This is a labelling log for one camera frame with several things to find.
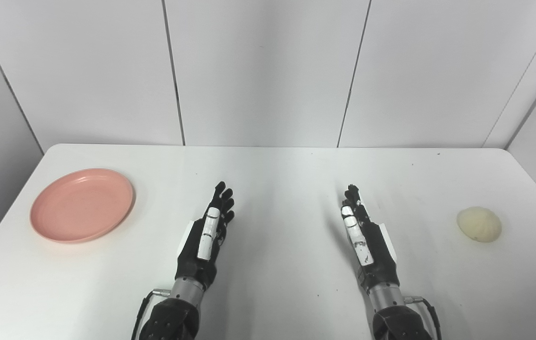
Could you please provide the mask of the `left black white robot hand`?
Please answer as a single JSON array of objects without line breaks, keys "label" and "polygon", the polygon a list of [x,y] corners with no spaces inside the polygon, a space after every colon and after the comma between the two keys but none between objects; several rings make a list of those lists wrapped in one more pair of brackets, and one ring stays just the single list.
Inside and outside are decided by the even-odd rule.
[{"label": "left black white robot hand", "polygon": [[225,182],[216,185],[210,204],[203,217],[193,222],[177,258],[176,280],[193,279],[204,291],[213,284],[217,275],[217,256],[226,239],[228,224],[235,217],[232,195],[232,189],[227,188]]}]

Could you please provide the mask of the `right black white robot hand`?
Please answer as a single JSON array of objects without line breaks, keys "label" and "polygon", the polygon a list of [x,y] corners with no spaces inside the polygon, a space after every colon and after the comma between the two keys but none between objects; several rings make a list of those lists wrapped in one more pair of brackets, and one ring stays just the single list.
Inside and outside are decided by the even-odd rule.
[{"label": "right black white robot hand", "polygon": [[341,217],[360,264],[359,282],[363,289],[380,284],[399,286],[391,240],[382,226],[372,221],[356,185],[348,185],[345,191]]}]

